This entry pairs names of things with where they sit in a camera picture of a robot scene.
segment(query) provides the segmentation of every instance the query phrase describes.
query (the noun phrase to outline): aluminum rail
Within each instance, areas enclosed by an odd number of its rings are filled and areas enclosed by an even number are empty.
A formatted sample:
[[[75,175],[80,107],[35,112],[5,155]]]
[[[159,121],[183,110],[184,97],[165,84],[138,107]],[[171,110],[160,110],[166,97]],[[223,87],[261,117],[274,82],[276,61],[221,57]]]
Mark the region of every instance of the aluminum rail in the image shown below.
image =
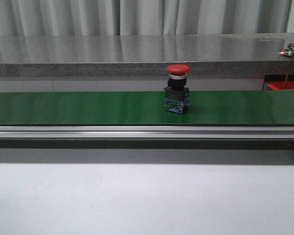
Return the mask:
[[[102,125],[0,126],[0,139],[26,138],[207,138],[294,139],[294,126]]]

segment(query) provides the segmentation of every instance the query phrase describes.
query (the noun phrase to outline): red mushroom button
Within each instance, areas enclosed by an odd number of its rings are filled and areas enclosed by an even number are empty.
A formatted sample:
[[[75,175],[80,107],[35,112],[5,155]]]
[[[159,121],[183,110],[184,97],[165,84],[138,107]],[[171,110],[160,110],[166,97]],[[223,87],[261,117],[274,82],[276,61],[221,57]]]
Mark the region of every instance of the red mushroom button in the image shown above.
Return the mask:
[[[173,76],[183,76],[189,70],[191,70],[191,68],[187,65],[175,64],[167,66],[167,71],[169,71]]]

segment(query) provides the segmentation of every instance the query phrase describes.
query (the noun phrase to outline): gray countertop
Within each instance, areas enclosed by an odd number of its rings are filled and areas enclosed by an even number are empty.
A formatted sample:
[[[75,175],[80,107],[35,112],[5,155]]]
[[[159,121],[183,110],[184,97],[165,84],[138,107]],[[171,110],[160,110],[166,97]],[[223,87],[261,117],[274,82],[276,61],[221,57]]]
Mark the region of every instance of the gray countertop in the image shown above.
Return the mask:
[[[278,52],[289,43],[294,33],[4,36],[0,76],[164,75],[176,62],[191,75],[284,74],[290,59]]]

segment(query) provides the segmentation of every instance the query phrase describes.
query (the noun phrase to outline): white floor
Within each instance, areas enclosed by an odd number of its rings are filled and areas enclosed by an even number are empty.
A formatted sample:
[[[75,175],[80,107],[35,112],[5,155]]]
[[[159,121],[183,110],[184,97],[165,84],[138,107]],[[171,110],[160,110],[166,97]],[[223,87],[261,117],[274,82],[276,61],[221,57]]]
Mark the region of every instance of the white floor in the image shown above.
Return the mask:
[[[294,235],[294,166],[0,164],[4,234]]]

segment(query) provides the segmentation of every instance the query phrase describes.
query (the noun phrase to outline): white curtain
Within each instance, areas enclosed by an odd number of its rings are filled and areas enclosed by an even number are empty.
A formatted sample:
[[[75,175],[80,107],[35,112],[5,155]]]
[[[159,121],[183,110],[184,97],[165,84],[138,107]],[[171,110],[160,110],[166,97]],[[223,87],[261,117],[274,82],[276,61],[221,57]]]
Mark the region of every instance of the white curtain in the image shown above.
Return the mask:
[[[0,0],[0,36],[285,32],[290,0]]]

